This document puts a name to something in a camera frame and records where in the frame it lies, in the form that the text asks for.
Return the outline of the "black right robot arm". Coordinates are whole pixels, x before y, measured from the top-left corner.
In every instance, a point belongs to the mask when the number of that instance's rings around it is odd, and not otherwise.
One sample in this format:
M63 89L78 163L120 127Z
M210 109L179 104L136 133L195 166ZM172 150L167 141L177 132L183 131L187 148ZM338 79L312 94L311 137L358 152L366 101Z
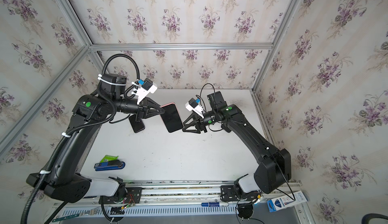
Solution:
M250 192L270 194L292 177L291 155L286 149L278 149L266 140L249 123L243 112L234 104L228 105L221 92L208 95L210 111L205 111L200 99L191 98L186 109L191 115L184 121L182 131L200 134L206 127L220 123L222 130L235 133L255 157L258 167L234 181L238 197Z

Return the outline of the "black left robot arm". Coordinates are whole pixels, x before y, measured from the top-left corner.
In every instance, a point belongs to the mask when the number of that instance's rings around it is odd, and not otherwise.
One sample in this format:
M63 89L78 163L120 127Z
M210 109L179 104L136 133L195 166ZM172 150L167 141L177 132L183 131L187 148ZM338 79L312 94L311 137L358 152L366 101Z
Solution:
M28 176L26 182L35 191L42 190L50 198L68 203L95 196L122 202L127 195L123 179L82 176L77 170L78 164L101 125L111 121L117 112L132 114L140 120L161 115L164 109L148 97L158 88L149 78L132 83L131 99L123 96L125 76L106 73L100 74L98 80L96 91L82 96L76 103L67 131L44 168Z

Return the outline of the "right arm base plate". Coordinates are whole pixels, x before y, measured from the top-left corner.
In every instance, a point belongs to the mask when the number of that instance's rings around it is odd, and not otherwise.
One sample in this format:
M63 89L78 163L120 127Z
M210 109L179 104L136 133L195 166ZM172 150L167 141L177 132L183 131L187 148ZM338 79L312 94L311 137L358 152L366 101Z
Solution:
M222 202L254 202L260 199L262 195L262 192L260 190L245 193L239 187L236 187L234 185L221 185L220 193L220 200Z

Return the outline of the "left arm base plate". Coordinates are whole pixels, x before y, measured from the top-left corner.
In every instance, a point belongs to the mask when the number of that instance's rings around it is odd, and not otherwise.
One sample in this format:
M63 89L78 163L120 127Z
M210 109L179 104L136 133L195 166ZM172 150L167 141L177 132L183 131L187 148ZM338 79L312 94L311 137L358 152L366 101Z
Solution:
M139 204L143 188L141 187L126 187L120 188L118 193L111 197L103 196L99 200L99 204Z

